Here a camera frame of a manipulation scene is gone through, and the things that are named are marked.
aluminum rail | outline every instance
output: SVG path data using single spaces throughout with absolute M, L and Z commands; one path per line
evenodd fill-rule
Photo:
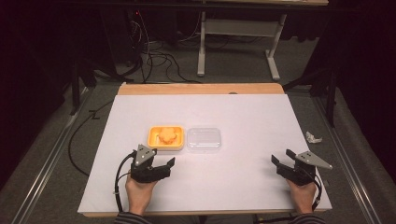
M 64 141 L 69 137 L 70 130 L 72 129 L 73 124 L 78 118 L 80 109 L 85 104 L 86 100 L 91 95 L 91 93 L 92 93 L 91 91 L 88 91 L 88 88 L 84 88 L 84 90 L 82 91 L 81 93 L 82 103 L 80 107 L 76 111 L 75 115 L 70 116 L 69 120 L 62 129 L 61 134 L 59 135 L 54 147 L 52 148 L 52 151 L 47 157 L 47 160 L 44 163 L 43 167 L 41 168 L 40 173 L 37 175 L 34 184 L 30 188 L 20 209 L 18 210 L 17 214 L 12 220 L 11 222 L 12 224 L 27 223 L 29 216 L 31 215 L 33 209 L 35 208 L 35 204 L 37 203 L 41 193 L 44 190 L 44 187 L 46 187 L 47 182 L 50 179 L 53 169 L 55 168 L 59 158 L 62 155 Z
M 332 141 L 335 144 L 336 148 L 336 155 L 338 156 L 338 159 L 340 160 L 340 164 L 342 169 L 344 170 L 344 173 L 346 175 L 346 179 L 349 182 L 349 186 L 351 187 L 353 193 L 355 194 L 356 200 L 358 201 L 359 206 L 361 207 L 361 211 L 364 214 L 364 217 L 366 218 L 367 223 L 370 224 L 381 224 L 381 220 L 379 219 L 378 214 L 375 211 L 375 208 L 370 200 L 370 196 L 367 193 L 366 188 L 364 187 L 363 183 L 359 179 L 358 174 L 356 173 L 355 169 L 353 168 L 353 165 L 347 155 L 346 150 L 343 147 L 343 144 L 341 143 L 341 140 L 334 129 L 328 122 L 326 115 L 325 115 L 325 109 L 323 106 L 323 103 L 320 101 L 318 97 L 313 98 L 314 100 L 314 105 L 317 107 L 317 109 L 320 111 L 321 118 L 323 119 L 324 123 L 326 124 L 327 129 L 329 130 L 329 133 L 332 137 Z

orange container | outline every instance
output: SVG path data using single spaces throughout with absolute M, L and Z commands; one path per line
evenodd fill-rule
M 148 146 L 159 150 L 180 150 L 184 132 L 180 126 L 154 126 L 148 133 Z

small white object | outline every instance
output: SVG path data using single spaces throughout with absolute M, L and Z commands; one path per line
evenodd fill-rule
M 306 132 L 305 137 L 306 141 L 309 143 L 319 143 L 323 140 L 322 138 L 315 138 L 315 136 L 310 132 Z

black cable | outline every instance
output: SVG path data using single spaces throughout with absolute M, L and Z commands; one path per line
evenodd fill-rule
M 137 61 L 136 61 L 136 63 L 134 64 L 134 67 L 133 67 L 132 69 L 130 69 L 129 71 L 126 71 L 125 73 L 120 74 L 120 76 L 121 76 L 121 77 L 126 77 L 126 76 L 131 75 L 131 74 L 133 74 L 135 71 L 137 71 L 142 65 L 143 65 L 143 60 L 142 60 L 142 57 L 139 56 L 139 57 L 137 57 Z
M 114 71 L 111 71 L 111 69 L 105 68 L 103 67 L 101 64 L 96 63 L 94 61 L 91 61 L 90 59 L 87 58 L 81 58 L 81 61 L 84 62 L 87 66 L 89 66 L 90 68 L 95 68 L 97 70 L 100 70 L 102 72 L 104 72 L 105 74 L 109 75 L 112 78 L 115 78 L 118 81 L 122 81 L 122 82 L 134 82 L 133 79 L 131 78 L 127 78 L 125 76 L 131 75 L 132 73 L 134 73 L 135 71 L 137 71 L 139 69 L 139 66 L 141 65 L 140 60 L 136 61 L 136 64 L 134 66 L 134 68 L 130 69 L 129 71 L 119 75 Z
M 152 46 L 152 44 L 154 44 L 154 43 L 160 43 L 160 46 L 157 47 L 156 49 L 153 49 L 152 47 L 150 47 L 149 51 L 155 51 L 155 50 L 159 50 L 159 49 L 163 48 L 163 42 L 164 42 L 163 40 L 152 40 L 152 38 L 155 38 L 155 37 L 151 36 L 150 37 L 150 39 L 151 39 L 150 43 L 149 43 L 149 41 L 145 43 L 145 49 L 142 50 L 142 53 L 147 53 L 148 49 L 149 49 L 149 45 Z
M 201 83 L 200 81 L 189 80 L 189 79 L 184 78 L 184 77 L 180 74 L 180 66 L 178 65 L 178 63 L 177 63 L 175 57 L 174 57 L 172 54 L 169 54 L 169 53 L 162 53 L 162 52 L 159 52 L 159 51 L 154 51 L 154 53 L 149 53 L 148 56 L 149 56 L 149 58 L 150 58 L 150 60 L 151 60 L 151 64 L 149 64 L 149 65 L 151 66 L 150 69 L 152 69 L 152 66 L 164 65 L 166 62 L 169 62 L 169 63 L 170 63 L 170 64 L 168 64 L 168 65 L 166 66 L 165 75 L 166 75 L 166 76 L 168 77 L 168 79 L 171 80 L 172 82 L 175 82 L 175 83 L 183 83 L 183 82 Z M 152 61 L 152 59 L 154 59 L 154 58 L 162 58 L 162 59 L 164 59 L 164 61 L 163 61 L 162 63 L 160 63 L 160 64 L 155 64 L 155 65 L 154 65 L 154 64 L 153 64 L 153 61 Z M 172 66 L 173 63 L 175 63 L 175 65 L 177 66 L 177 75 L 182 79 L 182 81 L 173 80 L 172 78 L 170 78 L 170 77 L 168 76 L 168 70 L 169 70 L 169 68 Z M 147 76 L 147 77 L 145 78 L 144 82 L 146 83 L 146 82 L 148 81 L 148 79 L 149 79 L 149 76 Z
M 205 47 L 208 48 L 208 49 L 222 49 L 222 48 L 224 48 L 225 46 L 227 46 L 229 42 L 230 42 L 230 39 L 226 38 L 226 39 L 225 39 L 225 43 L 222 44 L 222 45 L 220 45 L 219 47 L 210 47 L 210 46 L 207 45 L 207 44 L 205 44 Z
M 259 221 L 254 221 L 254 224 L 261 224 L 261 223 L 272 223 L 272 222 L 280 222 L 280 221 L 290 221 L 292 219 L 295 219 L 296 217 L 277 217 L 277 218 L 272 218 L 272 219 L 266 219 L 266 220 L 259 220 Z
M 148 71 L 148 76 L 147 77 L 145 77 L 145 72 L 144 72 L 144 70 L 143 70 L 143 66 L 141 67 L 141 70 L 142 70 L 142 78 L 143 78 L 143 81 L 142 81 L 142 83 L 143 84 L 146 84 L 147 83 L 147 80 L 149 79 L 149 77 L 151 76 L 151 71 L 152 71 L 152 58 L 151 58 L 151 56 L 149 56 L 149 54 L 148 54 L 148 57 L 149 57 L 149 59 L 151 60 L 151 65 L 150 64 L 148 64 L 148 62 L 146 62 L 146 64 L 148 64 L 149 65 L 149 71 Z
M 149 70 L 148 75 L 147 75 L 146 77 L 145 77 L 145 75 L 144 75 L 143 69 L 141 70 L 141 71 L 142 71 L 142 76 L 143 76 L 143 83 L 147 83 L 147 81 L 148 81 L 148 79 L 149 79 L 149 77 L 150 77 L 150 75 L 151 75 L 151 71 L 152 71 L 152 67 L 153 67 L 153 61 L 152 61 L 153 57 L 151 56 L 151 53 L 150 53 L 151 50 L 150 50 L 150 48 L 149 48 L 149 44 L 150 44 L 150 42 L 149 42 L 149 33 L 148 33 L 148 31 L 147 31 L 147 27 L 146 27 L 146 25 L 145 25 L 145 23 L 144 23 L 143 16 L 142 16 L 141 12 L 140 12 L 140 11 L 138 11 L 138 12 L 139 12 L 140 20 L 142 21 L 142 25 L 143 25 L 143 28 L 144 28 L 144 32 L 145 32 L 145 34 L 146 34 L 146 39 L 147 39 L 147 43 L 146 43 L 146 44 L 147 44 L 147 46 L 146 46 L 146 48 L 147 48 L 147 55 L 148 55 L 148 57 L 150 58 L 150 61 L 151 61 L 150 70 Z M 184 77 L 180 74 L 180 66 L 178 65 L 176 59 L 175 59 L 171 54 L 157 53 L 155 56 L 159 56 L 159 55 L 165 56 L 165 60 L 169 60 L 169 59 L 167 58 L 167 56 L 169 56 L 169 57 L 171 57 L 171 58 L 173 59 L 175 65 L 177 66 L 177 75 L 178 75 L 181 79 L 183 79 L 183 81 L 179 81 L 179 82 L 201 83 L 201 82 L 199 82 L 199 81 L 188 80 L 188 79 L 184 78 Z M 171 81 L 174 81 L 174 80 L 172 80 L 172 79 L 167 75 L 167 71 L 168 71 L 170 65 L 168 65 L 168 67 L 166 68 L 166 71 L 165 71 L 165 72 L 166 72 L 166 76 L 167 76 Z
M 201 11 L 198 12 L 197 23 L 196 23 L 195 29 L 192 31 L 191 35 L 189 35 L 187 38 L 179 39 L 179 40 L 177 41 L 178 43 L 182 43 L 183 41 L 188 41 L 188 40 L 193 39 L 193 38 L 195 38 L 195 37 L 197 37 L 197 36 L 200 36 L 200 35 L 196 35 L 195 33 L 198 31 L 199 24 L 200 24 L 200 22 L 201 22 L 201 14 L 202 14 Z
M 126 173 L 126 174 L 123 174 L 123 175 L 121 175 L 120 177 L 119 177 L 119 182 L 120 182 L 120 180 L 123 178 L 123 177 L 125 177 L 126 175 L 129 175 L 130 173 L 128 172 L 128 173 Z
M 116 181 L 114 183 L 114 195 L 116 196 L 116 202 L 117 202 L 117 207 L 119 208 L 119 212 L 122 212 L 122 203 L 121 203 L 120 190 L 119 190 L 119 181 L 123 177 L 123 175 L 120 176 L 121 168 L 126 161 L 128 161 L 130 158 L 132 158 L 134 156 L 134 153 L 136 153 L 136 152 L 134 151 L 133 153 L 128 154 L 128 156 L 126 156 L 122 160 L 122 162 L 119 166 L 119 169 L 117 170 Z
M 180 41 L 180 42 L 178 42 L 178 44 L 186 46 L 186 47 L 197 46 L 197 45 L 199 45 L 201 43 L 201 39 L 199 39 L 197 37 L 200 37 L 200 36 L 197 35 L 197 36 L 194 36 L 194 37 L 192 37 L 190 39 L 186 39 L 186 40 Z
M 315 175 L 314 177 L 312 177 L 305 169 L 302 169 L 302 170 L 305 172 L 306 175 L 308 175 L 308 176 L 312 179 L 312 181 L 313 181 L 313 182 L 315 183 L 315 185 L 318 187 L 318 196 L 317 196 L 317 198 L 315 199 L 314 203 L 312 204 L 312 211 L 314 211 L 314 210 L 317 208 L 318 204 L 320 203 L 320 197 L 321 197 L 321 193 L 322 193 L 321 182 L 320 182 L 320 179 L 319 179 L 319 177 L 318 177 L 317 175 Z
M 72 163 L 72 165 L 73 165 L 80 173 L 84 174 L 85 176 L 90 176 L 90 175 L 89 175 L 87 172 L 83 171 L 81 168 L 79 168 L 79 167 L 76 165 L 76 163 L 73 161 L 73 157 L 72 157 L 72 142 L 73 142 L 73 139 L 74 139 L 76 133 L 79 131 L 79 129 L 80 129 L 89 119 L 93 118 L 93 117 L 96 115 L 96 113 L 99 112 L 99 110 L 103 109 L 105 106 L 111 104 L 112 102 L 113 102 L 113 100 L 111 100 L 111 101 L 105 103 L 104 105 L 100 106 L 100 107 L 99 107 L 98 109 L 96 109 L 96 110 L 92 110 L 92 111 L 91 111 L 92 113 L 78 125 L 78 127 L 76 128 L 76 130 L 73 132 L 72 136 L 70 137 L 69 144 L 68 144 L 68 146 L 67 146 L 67 154 L 68 154 L 68 156 L 69 156 L 69 160 L 70 160 L 70 162 Z

transparent lid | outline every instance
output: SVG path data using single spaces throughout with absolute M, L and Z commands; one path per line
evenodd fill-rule
M 187 132 L 187 147 L 192 150 L 218 150 L 220 146 L 221 136 L 217 128 L 192 128 Z

